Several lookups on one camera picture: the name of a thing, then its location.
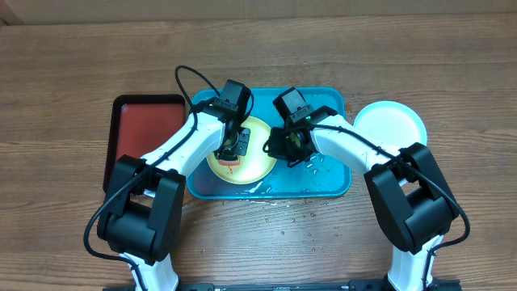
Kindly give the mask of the light blue plate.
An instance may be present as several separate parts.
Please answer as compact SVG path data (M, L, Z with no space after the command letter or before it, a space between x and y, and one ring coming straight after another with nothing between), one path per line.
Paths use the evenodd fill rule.
M427 129L411 108L395 101L378 101L363 108L362 132L399 148L427 145Z

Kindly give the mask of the green plate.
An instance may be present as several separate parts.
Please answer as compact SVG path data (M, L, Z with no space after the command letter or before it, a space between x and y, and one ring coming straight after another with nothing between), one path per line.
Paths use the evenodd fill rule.
M270 136L271 127L264 121L250 116L242 124L250 129L250 140L246 154L236 162L222 162L214 154L207 156L211 170L221 179L234 184L248 184L264 178L274 167L276 159L263 151L263 145Z

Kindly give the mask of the green and pink sponge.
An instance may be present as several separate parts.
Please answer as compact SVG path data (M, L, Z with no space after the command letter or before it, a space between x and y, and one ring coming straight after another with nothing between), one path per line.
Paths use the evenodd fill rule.
M218 163L225 167L235 167L240 165L240 158L236 154L220 154Z

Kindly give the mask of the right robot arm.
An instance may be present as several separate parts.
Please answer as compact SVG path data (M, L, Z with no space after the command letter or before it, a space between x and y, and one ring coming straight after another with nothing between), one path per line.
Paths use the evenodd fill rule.
M401 119L386 112L373 123L387 122L396 143L376 141L349 124L334 109L313 108L292 87L273 101L282 117L263 146L289 167L319 153L339 160L364 177L376 219L393 244L391 268L384 280L355 280L351 290L458 290L457 280L439 280L431 268L444 235L464 211L429 149L401 132Z

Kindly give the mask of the white plate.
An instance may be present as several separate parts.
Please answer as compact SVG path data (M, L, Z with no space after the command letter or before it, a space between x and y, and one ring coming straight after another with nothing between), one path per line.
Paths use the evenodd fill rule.
M354 119L353 127L359 131L362 131L362 117L363 117L363 109L360 109Z

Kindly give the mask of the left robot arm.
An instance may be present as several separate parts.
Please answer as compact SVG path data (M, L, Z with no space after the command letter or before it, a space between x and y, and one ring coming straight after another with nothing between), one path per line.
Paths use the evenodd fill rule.
M88 223L125 262L133 290L176 290L170 249L179 233L187 177L210 154L234 165L246 154L242 127L253 103L250 88L229 80L215 97L192 106L187 123L157 149L116 162L103 204Z

